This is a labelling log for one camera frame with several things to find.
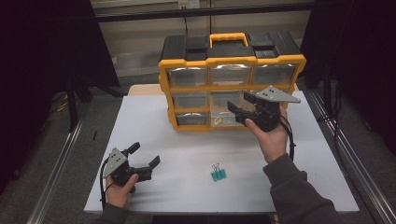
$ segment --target wall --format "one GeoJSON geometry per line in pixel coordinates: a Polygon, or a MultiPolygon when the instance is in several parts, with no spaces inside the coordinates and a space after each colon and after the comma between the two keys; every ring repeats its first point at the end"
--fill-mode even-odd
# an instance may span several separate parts
{"type": "MultiPolygon", "coordinates": [[[[303,2],[307,1],[201,0],[200,7],[246,7],[303,2]]],[[[96,15],[136,13],[178,9],[178,1],[92,0],[92,7],[96,15]]],[[[310,11],[240,14],[186,18],[186,22],[189,36],[208,35],[210,31],[212,33],[262,33],[287,30],[300,46],[309,15],[310,11]]],[[[186,33],[185,26],[185,21],[182,18],[100,23],[107,48],[116,63],[115,67],[119,77],[157,72],[156,67],[163,48],[163,41],[168,35],[184,35],[186,33]]]]}

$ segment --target binder clip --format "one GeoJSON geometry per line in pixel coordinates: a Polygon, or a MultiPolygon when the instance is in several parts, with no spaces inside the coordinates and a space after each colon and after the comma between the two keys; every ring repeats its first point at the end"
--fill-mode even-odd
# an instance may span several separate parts
{"type": "Polygon", "coordinates": [[[227,175],[225,174],[224,169],[220,169],[219,168],[219,164],[213,164],[212,165],[214,172],[212,172],[212,178],[213,180],[216,182],[218,180],[224,179],[227,177],[227,175]]]}

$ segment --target yellow storage organizer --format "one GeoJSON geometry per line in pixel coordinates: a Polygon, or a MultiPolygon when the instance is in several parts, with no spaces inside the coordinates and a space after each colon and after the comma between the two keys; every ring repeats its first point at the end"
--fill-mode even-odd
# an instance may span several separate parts
{"type": "Polygon", "coordinates": [[[304,66],[305,57],[288,32],[168,36],[159,79],[169,121],[177,131],[243,129],[227,101],[253,110],[244,91],[273,85],[292,94],[304,66]]]}

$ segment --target gray sleeve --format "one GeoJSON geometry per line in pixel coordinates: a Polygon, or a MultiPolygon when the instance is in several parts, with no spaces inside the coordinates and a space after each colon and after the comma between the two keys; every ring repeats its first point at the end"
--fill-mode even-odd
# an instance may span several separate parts
{"type": "Polygon", "coordinates": [[[282,223],[343,223],[332,201],[321,197],[288,154],[263,168],[282,223]]]}
{"type": "Polygon", "coordinates": [[[103,214],[92,224],[123,224],[128,217],[128,210],[107,203],[103,214]]]}

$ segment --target white table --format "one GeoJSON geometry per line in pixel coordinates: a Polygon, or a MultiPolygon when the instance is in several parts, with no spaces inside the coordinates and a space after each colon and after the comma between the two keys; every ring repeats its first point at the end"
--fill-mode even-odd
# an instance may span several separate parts
{"type": "MultiPolygon", "coordinates": [[[[301,91],[300,104],[289,104],[294,133],[294,162],[308,172],[308,181],[339,212],[359,211],[340,168],[301,91]]],[[[176,132],[168,122],[163,95],[125,96],[103,160],[113,147],[140,142],[129,156],[133,167],[147,166],[157,155],[161,163],[150,181],[136,184],[129,208],[136,214],[221,215],[274,213],[266,165],[257,140],[249,131],[176,132]],[[212,164],[227,178],[214,182],[212,164]]],[[[84,208],[101,213],[99,177],[84,208]]]]}

